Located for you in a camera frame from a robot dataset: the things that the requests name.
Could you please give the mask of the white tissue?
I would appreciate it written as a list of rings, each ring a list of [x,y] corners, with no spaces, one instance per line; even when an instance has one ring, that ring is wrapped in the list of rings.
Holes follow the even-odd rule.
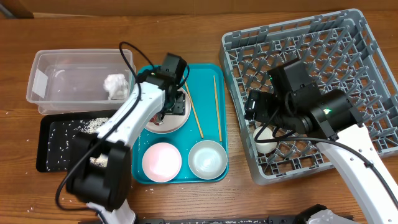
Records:
[[[108,92],[109,100],[124,100],[127,97],[129,84],[123,74],[109,74],[104,80],[103,88]]]

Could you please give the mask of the pink bowl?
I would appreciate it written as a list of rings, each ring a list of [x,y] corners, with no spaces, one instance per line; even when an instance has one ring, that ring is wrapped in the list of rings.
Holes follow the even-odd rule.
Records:
[[[179,150],[166,142],[152,145],[143,155],[142,169],[151,181],[168,182],[180,172],[182,156]]]

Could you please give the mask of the red snack wrapper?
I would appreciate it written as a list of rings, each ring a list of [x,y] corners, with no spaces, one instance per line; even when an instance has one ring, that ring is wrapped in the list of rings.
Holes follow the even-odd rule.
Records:
[[[162,114],[161,113],[157,113],[155,114],[149,121],[150,123],[153,123],[156,126],[159,126],[163,123],[162,120]]]

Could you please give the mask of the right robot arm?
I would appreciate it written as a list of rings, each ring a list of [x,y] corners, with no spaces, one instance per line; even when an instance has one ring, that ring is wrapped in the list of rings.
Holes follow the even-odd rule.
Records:
[[[397,223],[397,183],[377,154],[363,116],[339,89],[322,94],[305,64],[293,59],[267,73],[273,93],[252,90],[245,119],[290,134],[258,144],[310,141],[334,165],[369,223]]]

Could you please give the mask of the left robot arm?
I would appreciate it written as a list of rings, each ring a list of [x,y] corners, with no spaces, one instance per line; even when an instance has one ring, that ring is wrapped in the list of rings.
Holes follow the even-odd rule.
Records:
[[[72,140],[68,173],[61,187],[86,203],[101,223],[134,223],[127,195],[131,186],[132,146],[144,129],[169,133],[190,116],[190,99],[182,90],[187,62],[167,54],[157,68],[136,76],[128,100],[92,133]]]

